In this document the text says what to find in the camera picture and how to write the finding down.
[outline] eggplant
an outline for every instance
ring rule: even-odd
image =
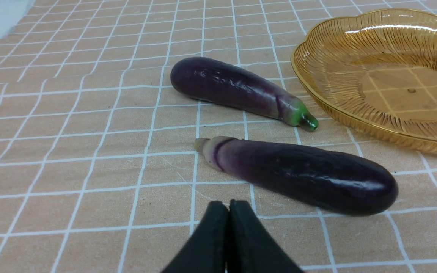
[[[208,57],[178,61],[170,73],[171,85],[181,94],[280,120],[308,131],[318,128],[298,97],[246,69]]]
[[[333,213],[378,214],[399,193],[387,169],[345,152],[229,136],[197,138],[194,148],[218,171]]]

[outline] scalloped plate rim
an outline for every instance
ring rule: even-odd
[[[291,56],[290,56],[290,64],[291,64],[291,66],[293,67],[293,70],[294,70],[296,76],[297,76],[297,77],[299,78],[299,80],[301,81],[301,83],[304,84],[304,85],[306,86],[306,88],[307,88],[307,92],[309,93],[309,95],[312,96],[312,97],[315,97],[315,98],[318,99],[318,100],[321,100],[321,102],[323,102],[324,104],[328,105],[328,107],[332,108],[333,110],[338,111],[338,112],[340,112],[341,114],[344,114],[344,115],[348,116],[348,117],[351,118],[351,119],[356,119],[357,121],[363,123],[363,124],[366,125],[366,126],[376,127],[377,129],[380,129],[380,130],[382,130],[382,131],[384,131],[384,132],[394,133],[394,134],[396,134],[396,135],[402,135],[402,136],[404,136],[404,137],[408,137],[408,138],[415,138],[415,139],[417,139],[417,140],[430,140],[430,141],[435,141],[435,142],[437,142],[437,138],[431,138],[431,137],[429,137],[429,136],[419,136],[419,135],[414,135],[414,134],[412,134],[412,133],[406,133],[406,132],[402,132],[402,131],[394,131],[394,130],[391,130],[391,129],[388,129],[388,128],[385,128],[385,127],[379,126],[379,125],[376,124],[376,123],[372,123],[372,122],[369,121],[368,119],[364,119],[364,118],[362,118],[362,117],[360,117],[360,116],[357,116],[357,115],[354,115],[354,114],[350,114],[349,112],[343,110],[342,108],[337,107],[336,105],[330,103],[329,100],[326,100],[326,99],[322,98],[322,97],[321,97],[321,96],[320,96],[320,95],[319,95],[319,94],[314,90],[314,88],[312,88],[312,87],[309,85],[309,83],[306,82],[305,78],[303,78],[303,76],[302,76],[302,73],[300,73],[300,72],[298,71],[298,69],[296,68],[296,66],[294,65],[294,63],[295,63],[295,62],[294,62],[294,55],[295,55],[295,53],[296,53],[297,51],[299,51],[299,49],[300,49],[303,45],[305,45],[305,44],[307,43],[310,34],[311,34],[314,30],[316,30],[317,28],[319,28],[319,26],[321,26],[321,25],[323,25],[323,24],[325,24],[325,23],[328,23],[328,22],[330,22],[330,21],[335,21],[335,20],[340,20],[340,19],[357,19],[357,18],[360,18],[360,17],[364,17],[364,16],[366,16],[366,15],[368,15],[368,14],[377,13],[377,12],[383,12],[383,11],[386,11],[386,12],[391,12],[391,11],[409,11],[409,12],[415,12],[415,13],[425,14],[425,15],[428,15],[428,16],[431,16],[431,17],[437,17],[437,14],[433,14],[433,13],[430,13],[430,12],[425,12],[425,11],[422,11],[422,10],[407,9],[407,8],[389,8],[389,9],[377,9],[377,10],[372,10],[372,11],[369,11],[369,12],[365,12],[365,13],[359,14],[359,15],[357,15],[357,16],[343,16],[343,17],[333,17],[333,18],[330,18],[330,19],[326,19],[326,20],[321,21],[320,23],[316,24],[315,26],[313,26],[313,27],[312,27],[312,28],[307,32],[304,41],[303,41],[302,43],[300,43],[299,45],[297,45],[297,46],[294,48],[294,50],[293,50],[293,52],[292,52],[292,54],[291,54]]]

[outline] table surface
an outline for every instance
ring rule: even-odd
[[[0,40],[0,273],[159,272],[211,200],[247,200],[309,273],[437,273],[437,157],[351,131],[290,64],[316,24],[437,0],[36,0]],[[315,133],[187,99],[188,56],[236,64],[299,96]],[[385,213],[350,218],[206,165],[196,137],[228,135],[349,152],[395,174]]]

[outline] eggplant stem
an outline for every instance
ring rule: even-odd
[[[203,147],[205,145],[205,143],[208,142],[208,140],[210,140],[210,138],[197,138],[195,140],[195,143],[193,145],[194,149],[199,153],[199,154],[203,154]]]

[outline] plate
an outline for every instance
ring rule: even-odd
[[[383,9],[323,21],[293,51],[291,64],[333,119],[437,154],[437,15]]]

